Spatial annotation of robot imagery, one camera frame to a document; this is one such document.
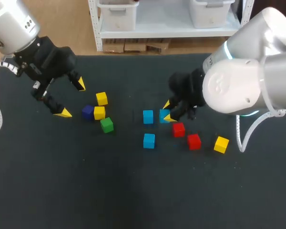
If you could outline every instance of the cardboard box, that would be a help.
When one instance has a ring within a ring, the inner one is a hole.
[[[147,51],[165,54],[168,50],[171,39],[169,38],[150,38],[147,42]]]
[[[125,39],[104,39],[103,52],[108,53],[123,53]]]
[[[125,52],[145,52],[147,39],[126,39]]]

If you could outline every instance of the red block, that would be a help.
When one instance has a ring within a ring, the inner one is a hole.
[[[185,127],[183,123],[174,123],[173,124],[173,135],[174,137],[184,137],[185,136]]]
[[[201,148],[201,141],[198,134],[189,135],[187,137],[187,143],[189,145],[190,150],[196,150]]]

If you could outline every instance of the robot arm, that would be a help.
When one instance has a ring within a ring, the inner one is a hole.
[[[200,68],[170,77],[174,95],[164,106],[171,109],[165,120],[177,121],[186,112],[190,116],[205,104],[236,115],[267,108],[260,77],[274,107],[286,109],[286,17],[274,8],[251,19]]]
[[[82,77],[74,70],[76,56],[69,47],[58,48],[48,37],[40,38],[39,31],[38,22],[21,0],[0,0],[0,52],[15,55],[17,76],[26,73],[36,81],[31,91],[36,100],[43,101],[54,115],[71,117],[48,90],[65,75],[77,90],[85,90]]]

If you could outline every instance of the cyan block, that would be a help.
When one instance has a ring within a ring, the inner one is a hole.
[[[160,116],[159,116],[160,123],[169,123],[164,120],[164,118],[167,117],[169,113],[170,113],[170,110],[167,110],[167,109],[160,110]]]
[[[143,123],[153,124],[153,111],[143,111]]]
[[[94,120],[94,106],[87,105],[82,109],[82,116],[87,120]]]
[[[154,149],[155,135],[154,134],[144,134],[143,148],[144,149]]]

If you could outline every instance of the green block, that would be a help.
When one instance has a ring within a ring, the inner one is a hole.
[[[110,118],[105,118],[101,120],[101,127],[104,131],[104,133],[109,133],[113,131],[113,122]]]

